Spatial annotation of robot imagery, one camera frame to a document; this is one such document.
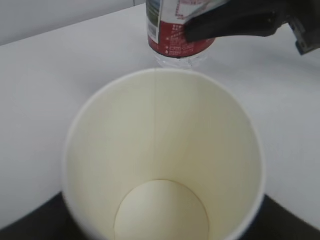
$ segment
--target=cup bottom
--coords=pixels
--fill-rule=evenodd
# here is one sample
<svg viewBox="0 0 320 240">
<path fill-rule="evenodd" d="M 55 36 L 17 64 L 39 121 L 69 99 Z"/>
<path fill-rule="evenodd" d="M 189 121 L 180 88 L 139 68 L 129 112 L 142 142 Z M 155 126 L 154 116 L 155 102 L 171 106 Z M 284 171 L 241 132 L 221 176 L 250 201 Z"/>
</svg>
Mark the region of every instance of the cup bottom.
<svg viewBox="0 0 320 240">
<path fill-rule="evenodd" d="M 122 201 L 114 235 L 116 240 L 208 240 L 209 220 L 189 188 L 153 180 L 133 189 Z"/>
</svg>

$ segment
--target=cup rim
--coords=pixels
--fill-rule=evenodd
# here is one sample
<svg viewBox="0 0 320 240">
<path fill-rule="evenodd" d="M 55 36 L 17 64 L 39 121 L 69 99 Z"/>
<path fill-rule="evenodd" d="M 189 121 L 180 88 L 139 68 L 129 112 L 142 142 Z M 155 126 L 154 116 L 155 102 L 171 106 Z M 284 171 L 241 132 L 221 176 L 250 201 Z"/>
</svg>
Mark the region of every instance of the cup rim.
<svg viewBox="0 0 320 240">
<path fill-rule="evenodd" d="M 116 80 L 112 80 L 111 82 L 107 83 L 104 87 L 102 87 L 100 90 L 98 90 L 93 96 L 91 96 L 87 102 L 81 107 L 80 111 L 76 115 L 76 117 L 73 119 L 71 126 L 68 130 L 66 141 L 64 144 L 64 149 L 62 153 L 62 195 L 64 198 L 64 202 L 69 209 L 70 214 L 74 218 L 74 220 L 83 228 L 84 231 L 86 231 L 90 236 L 94 237 L 97 240 L 103 240 L 107 239 L 106 237 L 102 236 L 98 230 L 95 229 L 89 222 L 86 221 L 86 218 L 82 216 L 81 211 L 78 210 L 76 202 L 72 199 L 71 194 L 69 194 L 68 189 L 68 177 L 67 177 L 67 153 L 68 149 L 70 148 L 71 139 L 75 133 L 76 127 L 78 126 L 82 116 L 84 113 L 88 110 L 88 108 L 101 96 L 103 95 L 108 89 L 112 88 L 115 85 L 118 85 L 122 82 L 128 81 L 136 76 L 144 75 L 148 73 L 155 73 L 155 72 L 162 72 L 162 73 L 180 73 L 180 74 L 187 74 L 187 75 L 194 75 L 197 77 L 201 77 L 204 80 L 207 80 L 211 82 L 212 84 L 216 85 L 218 88 L 220 88 L 222 91 L 227 93 L 238 105 L 238 107 L 243 111 L 245 116 L 247 117 L 249 124 L 253 130 L 253 134 L 255 136 L 255 139 L 257 141 L 258 149 L 259 149 L 259 160 L 260 160 L 260 184 L 258 187 L 257 195 L 255 197 L 255 200 L 253 202 L 253 205 L 251 206 L 250 210 L 247 212 L 241 223 L 228 234 L 228 236 L 224 240 L 237 240 L 240 238 L 246 230 L 249 228 L 253 220 L 255 219 L 256 215 L 259 212 L 259 209 L 262 205 L 264 196 L 265 196 L 265 188 L 266 188 L 266 181 L 267 181 L 267 174 L 266 174 L 266 159 L 265 159 L 265 153 L 264 148 L 262 145 L 262 140 L 260 137 L 259 132 L 257 131 L 257 128 L 252 122 L 252 119 L 250 115 L 248 114 L 247 110 L 244 109 L 244 107 L 240 104 L 240 101 L 237 99 L 237 97 L 230 92 L 225 86 L 223 86 L 220 82 L 216 81 L 215 79 L 202 74 L 200 72 L 196 72 L 193 70 L 183 70 L 183 69 L 173 69 L 173 68 L 151 68 L 146 70 L 137 71 L 125 76 L 122 76 Z"/>
</svg>

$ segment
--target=white wall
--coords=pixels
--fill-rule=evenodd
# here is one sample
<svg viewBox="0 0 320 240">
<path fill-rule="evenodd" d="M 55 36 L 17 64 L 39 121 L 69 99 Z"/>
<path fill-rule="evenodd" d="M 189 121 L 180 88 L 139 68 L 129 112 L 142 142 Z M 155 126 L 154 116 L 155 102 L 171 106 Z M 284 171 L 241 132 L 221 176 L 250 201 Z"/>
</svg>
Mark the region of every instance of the white wall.
<svg viewBox="0 0 320 240">
<path fill-rule="evenodd" d="M 0 0 L 0 46 L 133 7 L 134 2 L 134 0 Z"/>
<path fill-rule="evenodd" d="M 144 4 L 146 0 L 134 0 L 135 5 Z"/>
</svg>

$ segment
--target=white table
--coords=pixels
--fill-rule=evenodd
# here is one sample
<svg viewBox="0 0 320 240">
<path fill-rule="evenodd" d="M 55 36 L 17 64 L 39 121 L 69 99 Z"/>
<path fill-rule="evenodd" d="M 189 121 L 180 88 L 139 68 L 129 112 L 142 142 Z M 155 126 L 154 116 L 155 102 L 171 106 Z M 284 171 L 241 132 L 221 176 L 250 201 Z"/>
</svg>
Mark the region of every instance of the white table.
<svg viewBox="0 0 320 240">
<path fill-rule="evenodd" d="M 240 100 L 266 154 L 266 192 L 320 229 L 320 50 L 304 57 L 288 27 L 227 37 L 196 69 Z M 85 101 L 123 75 L 157 67 L 145 6 L 0 47 L 0 228 L 61 190 L 67 130 Z"/>
</svg>

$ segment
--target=table surface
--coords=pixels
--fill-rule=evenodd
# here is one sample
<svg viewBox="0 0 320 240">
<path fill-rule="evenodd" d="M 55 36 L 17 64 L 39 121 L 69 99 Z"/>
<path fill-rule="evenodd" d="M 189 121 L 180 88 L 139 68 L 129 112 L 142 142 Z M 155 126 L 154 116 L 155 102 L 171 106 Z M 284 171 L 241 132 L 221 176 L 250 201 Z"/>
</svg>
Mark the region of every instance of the table surface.
<svg viewBox="0 0 320 240">
<path fill-rule="evenodd" d="M 72 219 L 61 194 L 23 219 L 0 230 L 3 240 L 89 240 Z M 286 211 L 268 196 L 239 240 L 319 240 L 320 231 Z"/>
<path fill-rule="evenodd" d="M 320 51 L 301 57 L 287 26 L 218 39 L 196 71 L 231 91 L 256 125 L 266 193 L 320 229 Z M 145 6 L 0 47 L 0 229 L 61 191 L 66 134 L 105 84 L 158 67 Z"/>
</svg>

